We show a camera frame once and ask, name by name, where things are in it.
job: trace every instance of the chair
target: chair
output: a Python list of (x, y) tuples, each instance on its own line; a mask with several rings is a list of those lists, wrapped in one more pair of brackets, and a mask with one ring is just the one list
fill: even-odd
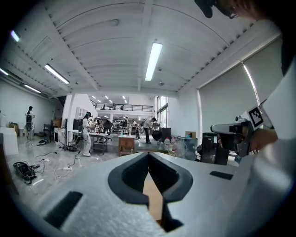
[(79, 142), (81, 141), (81, 137), (82, 137), (82, 130), (83, 130), (82, 126), (79, 126), (76, 141), (75, 143), (72, 143), (73, 144), (72, 146), (68, 146), (68, 150), (71, 150), (71, 151), (78, 150)]

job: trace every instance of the ceiling light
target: ceiling light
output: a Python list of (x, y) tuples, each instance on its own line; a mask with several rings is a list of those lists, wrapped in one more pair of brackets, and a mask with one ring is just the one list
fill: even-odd
[(35, 92), (37, 92), (37, 93), (41, 93), (40, 91), (38, 91), (38, 90), (36, 90), (36, 89), (34, 89), (34, 88), (28, 86), (28, 85), (25, 85), (25, 87), (27, 87), (27, 88), (29, 88), (30, 90), (35, 91)]
[(151, 81), (153, 77), (153, 73), (162, 49), (162, 44), (153, 43), (150, 58), (148, 62), (147, 72), (146, 72), (146, 81)]
[(62, 75), (60, 75), (56, 70), (54, 70), (50, 65), (46, 64), (45, 68), (51, 72), (53, 75), (55, 75), (58, 79), (60, 79), (65, 84), (69, 84), (69, 81), (65, 79)]
[(8, 73), (2, 69), (0, 69), (0, 72), (3, 72), (6, 76), (8, 76)]
[(14, 32), (14, 31), (11, 31), (11, 36), (14, 38), (14, 40), (16, 41), (16, 42), (18, 42), (19, 41), (19, 37), (18, 37), (18, 35)]

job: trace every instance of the table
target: table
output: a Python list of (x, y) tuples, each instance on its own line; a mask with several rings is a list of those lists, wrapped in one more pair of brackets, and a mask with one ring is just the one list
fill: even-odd
[(136, 152), (135, 137), (126, 135), (118, 136), (118, 156), (130, 155)]
[(91, 132), (91, 133), (89, 133), (89, 136), (97, 138), (96, 141), (92, 142), (92, 144), (93, 144), (92, 148), (94, 150), (101, 150), (101, 151), (103, 151), (103, 154), (104, 154), (105, 150), (108, 151), (108, 146), (107, 146), (107, 144), (108, 144), (107, 143), (108, 134)]
[(19, 153), (17, 134), (13, 128), (0, 127), (0, 133), (3, 134), (4, 154), (17, 155)]
[(51, 142), (51, 132), (54, 134), (55, 133), (55, 128), (57, 126), (51, 125), (51, 124), (43, 124), (43, 135), (45, 136), (45, 131), (49, 131), (49, 140)]

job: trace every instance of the ceiling beam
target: ceiling beam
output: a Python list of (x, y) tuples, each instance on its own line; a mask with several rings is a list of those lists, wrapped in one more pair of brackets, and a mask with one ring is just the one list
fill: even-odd
[(144, 13), (142, 18), (140, 50), (139, 50), (139, 65), (138, 65), (138, 91), (141, 91), (141, 81), (143, 79), (144, 62), (146, 58), (147, 38), (149, 32), (149, 22), (151, 18), (152, 6), (154, 0), (146, 0), (144, 5)]
[[(74, 89), (73, 93), (78, 94), (93, 94), (94, 92), (97, 92), (95, 89), (89, 89), (89, 88), (81, 88), (81, 89)], [(129, 94), (139, 94), (137, 87), (113, 87), (113, 86), (105, 86), (100, 87), (100, 92), (115, 92), (115, 93), (129, 93)], [(178, 93), (176, 91), (172, 90), (164, 90), (164, 89), (155, 89), (155, 88), (142, 88), (141, 94), (146, 94), (148, 96), (151, 95), (162, 95), (162, 96), (168, 96), (168, 97), (177, 97)]]
[(65, 59), (75, 68), (86, 81), (96, 90), (98, 90), (98, 85), (95, 80), (89, 75), (85, 68), (81, 65), (78, 59), (75, 57), (73, 52), (69, 49), (60, 33), (57, 31), (52, 20), (50, 19), (48, 13), (45, 10), (45, 7), (42, 2), (39, 3), (38, 10), (41, 15), (41, 21), (44, 26), (44, 31), (48, 34), (51, 41), (59, 49), (59, 52), (63, 54)]
[(29, 89), (26, 89), (25, 87), (22, 87), (21, 85), (17, 85), (17, 84), (15, 84), (15, 83), (11, 82), (11, 81), (8, 79), (7, 76), (0, 76), (0, 79), (3, 80), (3, 81), (5, 81), (6, 83), (8, 83), (8, 84), (10, 84), (10, 85), (12, 85), (12, 86), (18, 88), (18, 89), (20, 89), (20, 90), (26, 91), (27, 93), (30, 93), (30, 94), (32, 94), (32, 95), (34, 95), (34, 96), (37, 96), (37, 97), (40, 97), (40, 98), (42, 98), (42, 99), (49, 100), (49, 101), (53, 102), (53, 100), (50, 100), (50, 98), (46, 98), (46, 97), (44, 97), (44, 96), (42, 96), (42, 95), (40, 95), (40, 94), (38, 94), (38, 93), (32, 92), (32, 91), (29, 90)]
[(71, 89), (68, 88), (66, 85), (62, 84), (62, 82), (59, 81), (59, 79), (56, 79), (55, 77), (51, 76), (49, 73), (47, 73), (43, 68), (41, 68), (37, 63), (35, 63), (32, 59), (29, 58), (28, 55), (26, 55), (19, 47), (17, 47), (15, 44), (11, 44), (9, 46), (9, 49), (12, 53), (14, 53), (16, 56), (18, 56), (20, 59), (22, 59), (28, 66), (30, 66), (32, 69), (36, 70), (40, 75), (43, 75), (47, 77), (52, 83), (56, 84), (57, 86), (68, 93), (71, 92)]
[(32, 85), (32, 83), (37, 84), (38, 87), (40, 87), (40, 89), (42, 89), (41, 91), (51, 88), (51, 87), (46, 87), (45, 85), (42, 85), (40, 82), (35, 81), (33, 78), (30, 78), (29, 76), (27, 76), (26, 74), (24, 74), (23, 72), (21, 72), (19, 69), (17, 69), (16, 67), (14, 67), (13, 65), (11, 65), (8, 62), (4, 62), (4, 61), (1, 62), (1, 66), (2, 66), (2, 68), (7, 69), (8, 71), (11, 71), (13, 74), (15, 74), (16, 76), (21, 78), (23, 80), (22, 81), (23, 83), (25, 83), (25, 82), (31, 83), (30, 85)]
[(279, 37), (280, 34), (280, 30), (271, 21), (260, 20), (256, 22), (205, 67), (204, 70), (181, 88), (179, 94), (186, 93), (192, 87), (196, 89), (200, 88), (215, 80), (217, 77)]

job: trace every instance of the floor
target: floor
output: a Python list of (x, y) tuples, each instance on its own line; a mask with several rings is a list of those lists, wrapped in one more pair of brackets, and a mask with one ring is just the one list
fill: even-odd
[[(156, 147), (156, 141), (150, 138), (152, 144), (144, 144), (144, 135), (141, 139), (136, 141), (136, 149), (153, 149)], [(12, 173), (13, 182), (19, 192), (18, 198), (25, 203), (27, 206), (34, 209), (37, 200), (42, 197), (46, 192), (50, 192), (51, 189), (63, 183), (66, 179), (73, 176), (80, 170), (91, 166), (98, 162), (108, 161), (114, 158), (118, 158), (118, 138), (112, 138), (112, 141), (108, 142), (108, 152), (102, 155), (100, 151), (91, 150), (91, 156), (86, 157), (82, 155), (82, 152), (77, 155), (80, 160), (76, 160), (72, 167), (72, 171), (63, 170), (64, 167), (74, 163), (74, 156), (77, 152), (64, 151), (59, 148), (55, 142), (47, 143), (43, 146), (36, 146), (41, 138), (35, 136), (33, 140), (28, 142), (24, 137), (18, 137), (18, 155), (7, 156), (7, 164)], [(49, 159), (49, 162), (39, 162), (38, 160)], [(28, 162), (29, 165), (40, 164), (40, 168), (36, 169), (40, 173), (36, 173), (37, 178), (32, 181), (32, 184), (27, 185), (24, 181), (16, 174), (13, 164), (15, 162)], [(150, 175), (147, 176), (147, 180), (152, 180)]]

